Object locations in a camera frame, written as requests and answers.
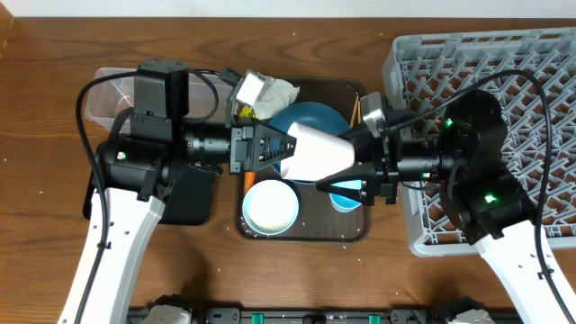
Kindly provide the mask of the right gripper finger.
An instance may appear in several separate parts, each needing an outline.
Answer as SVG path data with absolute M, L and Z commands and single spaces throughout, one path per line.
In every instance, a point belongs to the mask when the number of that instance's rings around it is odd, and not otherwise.
M 354 165 L 316 183 L 318 191 L 340 195 L 366 206 L 374 205 L 376 171 L 373 163 Z
M 340 133 L 338 136 L 344 140 L 354 140 L 358 138 L 369 138 L 372 135 L 364 122 L 356 124 L 354 127 Z

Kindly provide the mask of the blue-inside white cup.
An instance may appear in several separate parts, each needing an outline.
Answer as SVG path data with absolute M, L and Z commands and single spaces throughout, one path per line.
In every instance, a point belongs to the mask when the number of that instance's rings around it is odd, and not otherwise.
M 358 190 L 362 186 L 362 181 L 361 180 L 350 180 L 350 181 L 335 183 L 334 186 L 346 188 L 346 189 Z M 357 201 L 352 200 L 350 198 L 346 198 L 345 196 L 337 195 L 337 194 L 333 194 L 333 193 L 331 193 L 329 195 L 329 198 L 330 198 L 332 207 L 337 212 L 342 212 L 342 213 L 351 212 L 352 210 L 358 208 L 361 205 L 360 202 L 357 202 Z

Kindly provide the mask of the wooden chopstick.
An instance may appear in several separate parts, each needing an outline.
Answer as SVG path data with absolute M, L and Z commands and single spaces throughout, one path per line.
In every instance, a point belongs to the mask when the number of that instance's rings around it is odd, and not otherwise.
M 353 128 L 353 127 L 357 124 L 357 118 L 358 118 L 357 115 L 358 115 L 359 110 L 360 110 L 359 107 L 360 107 L 359 95 L 357 95 L 357 96 L 356 96 L 356 99 L 355 99 L 355 104 L 354 104 L 354 107 L 353 107 L 352 115 L 351 115 L 351 118 L 350 118 L 350 122 L 349 122 L 349 127 L 350 127 L 350 129 Z

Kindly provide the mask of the yellow green snack wrapper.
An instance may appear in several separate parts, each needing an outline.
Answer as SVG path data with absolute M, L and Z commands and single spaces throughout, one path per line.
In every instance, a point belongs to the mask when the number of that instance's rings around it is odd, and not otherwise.
M 242 106 L 237 118 L 238 125 L 247 126 L 258 123 L 259 121 L 259 117 L 251 106 Z

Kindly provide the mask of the large blue bowl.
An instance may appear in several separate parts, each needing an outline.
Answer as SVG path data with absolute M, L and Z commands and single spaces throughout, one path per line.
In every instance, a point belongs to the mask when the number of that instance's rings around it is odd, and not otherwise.
M 318 131 L 337 136 L 349 129 L 346 119 L 335 109 L 324 103 L 294 103 L 280 111 L 270 125 L 288 134 L 290 126 L 298 122 Z

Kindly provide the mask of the pink-inside white cup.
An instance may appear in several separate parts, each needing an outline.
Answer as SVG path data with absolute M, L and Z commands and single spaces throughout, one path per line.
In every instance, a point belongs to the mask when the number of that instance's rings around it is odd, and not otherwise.
M 288 135 L 296 138 L 294 153 L 280 162 L 282 179 L 316 182 L 355 163 L 353 145 L 340 137 L 294 122 Z

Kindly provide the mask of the white napkin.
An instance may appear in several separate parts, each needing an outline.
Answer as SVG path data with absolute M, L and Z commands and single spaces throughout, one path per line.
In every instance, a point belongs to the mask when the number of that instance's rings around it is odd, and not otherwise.
M 274 117 L 281 110 L 293 104 L 300 92 L 298 86 L 283 79 L 276 79 L 258 99 L 252 109 L 259 120 Z

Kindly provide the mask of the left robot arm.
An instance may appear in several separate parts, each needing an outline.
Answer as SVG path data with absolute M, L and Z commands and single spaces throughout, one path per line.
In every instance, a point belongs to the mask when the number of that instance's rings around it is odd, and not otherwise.
M 181 61 L 141 62 L 130 72 L 133 105 L 117 114 L 105 141 L 86 149 L 90 228 L 61 322 L 123 323 L 159 223 L 204 223 L 223 165 L 238 174 L 293 155 L 295 138 L 261 121 L 190 117 L 194 75 Z

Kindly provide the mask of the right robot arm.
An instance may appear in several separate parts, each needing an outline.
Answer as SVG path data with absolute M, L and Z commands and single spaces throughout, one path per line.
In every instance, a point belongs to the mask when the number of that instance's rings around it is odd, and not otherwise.
M 542 227 L 545 198 L 532 202 L 502 161 L 508 128 L 495 96 L 471 89 L 451 98 L 436 139 L 403 139 L 401 129 L 417 119 L 379 93 L 361 102 L 363 122 L 344 136 L 354 143 L 355 165 L 317 181 L 317 189 L 371 205 L 376 197 L 393 203 L 402 183 L 429 183 L 523 322 L 573 323 L 575 292 Z

